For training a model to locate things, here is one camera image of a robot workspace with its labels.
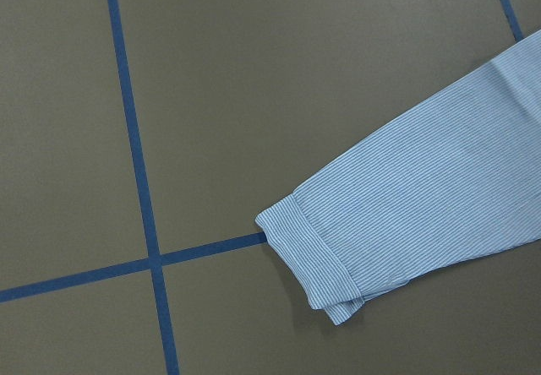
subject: rolled-up cuff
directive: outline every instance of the rolled-up cuff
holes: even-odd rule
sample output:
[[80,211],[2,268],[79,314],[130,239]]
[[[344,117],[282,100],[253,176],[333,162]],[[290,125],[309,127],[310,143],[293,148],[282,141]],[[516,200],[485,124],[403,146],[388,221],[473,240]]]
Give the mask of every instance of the rolled-up cuff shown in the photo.
[[301,283],[313,309],[325,309],[339,324],[363,305],[361,291],[346,267],[306,220],[293,194],[261,212],[255,221]]

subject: striped sleeve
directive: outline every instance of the striped sleeve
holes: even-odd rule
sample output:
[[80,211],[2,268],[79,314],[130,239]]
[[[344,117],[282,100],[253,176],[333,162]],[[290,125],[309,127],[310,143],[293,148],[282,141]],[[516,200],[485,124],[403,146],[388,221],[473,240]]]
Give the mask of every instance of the striped sleeve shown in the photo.
[[431,270],[541,237],[541,31],[256,218],[334,324]]

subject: olive gray surface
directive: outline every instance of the olive gray surface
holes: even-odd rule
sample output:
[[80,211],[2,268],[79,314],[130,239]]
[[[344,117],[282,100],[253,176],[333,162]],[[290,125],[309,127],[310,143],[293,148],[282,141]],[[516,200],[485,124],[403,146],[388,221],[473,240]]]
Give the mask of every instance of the olive gray surface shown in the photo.
[[[0,0],[0,289],[143,258],[107,0]],[[539,0],[512,0],[524,34]],[[499,0],[119,0],[161,251],[254,217],[513,44]],[[183,374],[534,374],[541,243],[334,327],[267,245],[165,268]],[[0,374],[165,373],[150,274],[0,304]]]

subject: shirt sleeve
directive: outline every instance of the shirt sleeve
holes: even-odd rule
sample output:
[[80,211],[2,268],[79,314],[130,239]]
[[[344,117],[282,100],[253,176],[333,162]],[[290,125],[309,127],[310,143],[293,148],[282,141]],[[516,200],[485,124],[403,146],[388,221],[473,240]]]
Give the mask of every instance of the shirt sleeve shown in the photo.
[[369,135],[260,213],[334,324],[431,270],[541,237],[541,31]]

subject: sleeve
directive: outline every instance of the sleeve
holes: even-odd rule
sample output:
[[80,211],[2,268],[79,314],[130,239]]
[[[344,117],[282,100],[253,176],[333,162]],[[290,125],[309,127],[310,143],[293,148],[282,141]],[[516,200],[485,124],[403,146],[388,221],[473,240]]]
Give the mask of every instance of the sleeve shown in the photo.
[[541,31],[369,135],[257,224],[334,324],[541,237]]

